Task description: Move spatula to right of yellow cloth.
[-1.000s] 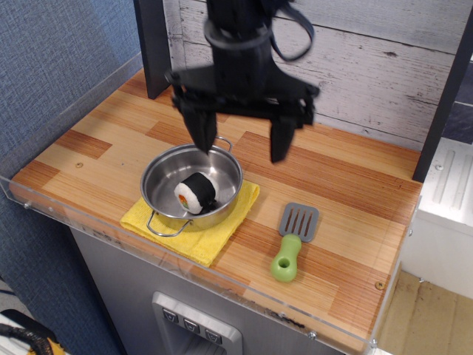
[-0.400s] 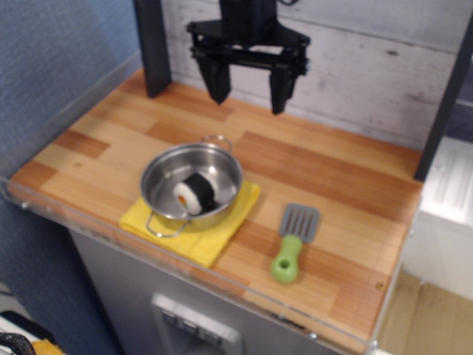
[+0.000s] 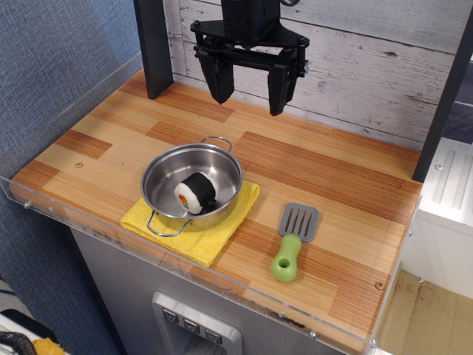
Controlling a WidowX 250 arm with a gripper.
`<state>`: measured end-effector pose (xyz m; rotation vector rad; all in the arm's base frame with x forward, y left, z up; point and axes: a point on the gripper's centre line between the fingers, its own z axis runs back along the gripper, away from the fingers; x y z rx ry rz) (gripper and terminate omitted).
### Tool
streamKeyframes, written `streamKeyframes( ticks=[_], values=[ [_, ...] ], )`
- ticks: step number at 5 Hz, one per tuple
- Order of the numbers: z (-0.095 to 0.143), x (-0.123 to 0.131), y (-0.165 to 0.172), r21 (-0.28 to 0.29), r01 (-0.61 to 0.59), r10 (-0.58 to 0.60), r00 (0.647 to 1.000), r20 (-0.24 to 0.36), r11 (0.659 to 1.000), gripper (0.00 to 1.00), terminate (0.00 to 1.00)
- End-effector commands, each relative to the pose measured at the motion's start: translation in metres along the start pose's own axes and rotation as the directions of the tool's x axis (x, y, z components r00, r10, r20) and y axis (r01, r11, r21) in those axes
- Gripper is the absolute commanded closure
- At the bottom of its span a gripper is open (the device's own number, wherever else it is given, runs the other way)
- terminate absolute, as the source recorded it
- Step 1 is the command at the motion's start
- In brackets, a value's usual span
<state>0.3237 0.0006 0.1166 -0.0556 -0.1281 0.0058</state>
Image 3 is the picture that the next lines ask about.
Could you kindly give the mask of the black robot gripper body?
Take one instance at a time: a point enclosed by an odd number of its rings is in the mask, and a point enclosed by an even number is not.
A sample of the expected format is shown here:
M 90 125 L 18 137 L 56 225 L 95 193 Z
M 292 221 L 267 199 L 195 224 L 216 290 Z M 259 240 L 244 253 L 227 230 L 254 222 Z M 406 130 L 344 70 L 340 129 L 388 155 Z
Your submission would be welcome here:
M 281 6 L 294 7 L 297 1 L 222 1 L 222 19 L 194 21 L 196 50 L 205 46 L 211 51 L 228 51 L 240 46 L 250 52 L 254 47 L 280 48 L 292 58 L 291 65 L 299 77 L 308 71 L 305 58 L 310 41 L 285 28 L 280 21 Z

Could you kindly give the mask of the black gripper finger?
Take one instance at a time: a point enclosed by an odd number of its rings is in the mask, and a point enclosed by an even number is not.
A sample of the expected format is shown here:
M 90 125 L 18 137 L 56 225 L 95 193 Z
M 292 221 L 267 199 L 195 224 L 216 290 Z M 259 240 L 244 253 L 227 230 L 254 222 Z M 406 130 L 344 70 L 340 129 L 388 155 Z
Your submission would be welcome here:
M 297 81 L 297 71 L 287 65 L 275 64 L 268 73 L 270 113 L 283 113 L 285 105 L 292 100 Z
M 200 55 L 200 64 L 211 96 L 225 103 L 234 92 L 234 66 L 207 53 Z

